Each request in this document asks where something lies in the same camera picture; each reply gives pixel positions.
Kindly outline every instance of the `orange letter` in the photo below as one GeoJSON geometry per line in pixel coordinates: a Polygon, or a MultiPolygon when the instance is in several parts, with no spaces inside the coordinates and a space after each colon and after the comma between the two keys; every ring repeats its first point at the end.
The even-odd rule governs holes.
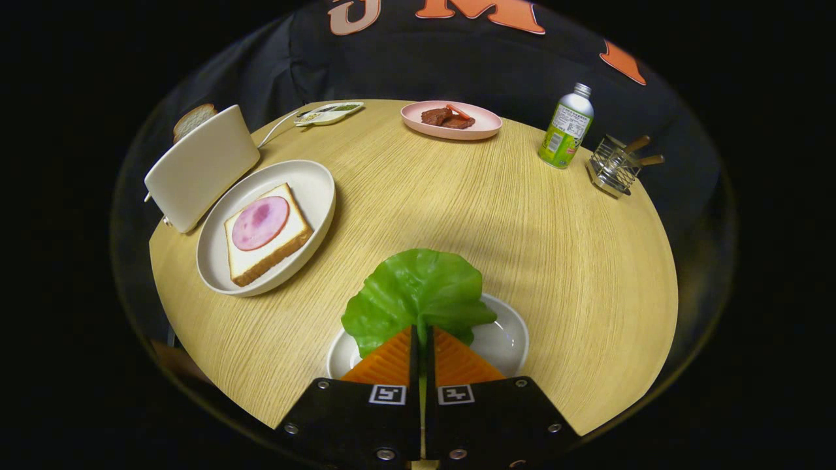
{"type": "Polygon", "coordinates": [[[601,59],[613,69],[618,70],[622,74],[630,77],[635,83],[647,85],[647,80],[639,73],[639,65],[633,59],[633,56],[627,54],[625,51],[615,47],[610,41],[604,40],[607,45],[606,54],[601,54],[601,59]]]}
{"type": "Polygon", "coordinates": [[[349,7],[351,5],[354,5],[354,2],[343,3],[328,11],[328,15],[331,17],[331,33],[338,36],[357,33],[368,28],[380,15],[380,0],[369,0],[366,3],[366,11],[363,17],[357,21],[349,22],[349,7]]]}
{"type": "MultiPolygon", "coordinates": [[[[537,24],[534,5],[523,0],[450,0],[460,12],[470,19],[479,18],[490,7],[497,7],[495,13],[487,15],[493,23],[521,29],[534,34],[545,34],[546,30],[537,24]]],[[[424,9],[415,15],[418,18],[450,18],[455,12],[447,7],[447,0],[425,0],[424,9]]]]}

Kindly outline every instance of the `silver bottle cap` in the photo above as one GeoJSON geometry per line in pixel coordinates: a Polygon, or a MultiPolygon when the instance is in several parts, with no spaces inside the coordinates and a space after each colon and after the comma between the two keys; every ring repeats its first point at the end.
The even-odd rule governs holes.
{"type": "Polygon", "coordinates": [[[583,96],[584,98],[588,98],[592,93],[592,89],[585,84],[575,84],[575,93],[583,96]]]}

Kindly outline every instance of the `meat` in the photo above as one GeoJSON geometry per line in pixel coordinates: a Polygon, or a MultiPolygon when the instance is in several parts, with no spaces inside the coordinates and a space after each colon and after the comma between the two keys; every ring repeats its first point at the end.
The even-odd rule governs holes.
{"type": "Polygon", "coordinates": [[[441,127],[449,127],[451,129],[466,129],[476,122],[473,118],[465,119],[459,115],[453,115],[441,123],[441,127]]]}
{"type": "Polygon", "coordinates": [[[421,122],[429,125],[441,125],[444,119],[453,115],[453,112],[448,108],[436,108],[434,110],[426,110],[421,113],[421,122]]]}
{"type": "Polygon", "coordinates": [[[270,243],[288,221],[290,206],[283,197],[264,197],[251,203],[232,226],[232,242],[241,251],[270,243]]]}

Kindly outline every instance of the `screw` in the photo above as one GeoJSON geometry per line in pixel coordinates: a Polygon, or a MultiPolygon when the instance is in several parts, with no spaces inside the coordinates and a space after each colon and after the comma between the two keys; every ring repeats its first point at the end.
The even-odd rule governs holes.
{"type": "Polygon", "coordinates": [[[392,449],[380,449],[377,451],[377,458],[380,460],[392,460],[395,458],[395,451],[392,449]]]}

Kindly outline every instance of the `white toaster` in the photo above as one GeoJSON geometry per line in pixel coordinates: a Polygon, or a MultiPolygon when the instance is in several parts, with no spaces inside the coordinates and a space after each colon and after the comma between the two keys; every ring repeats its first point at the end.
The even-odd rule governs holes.
{"type": "Polygon", "coordinates": [[[166,225],[189,232],[259,157],[241,108],[230,106],[186,134],[151,167],[145,200],[154,199],[166,225]]]}

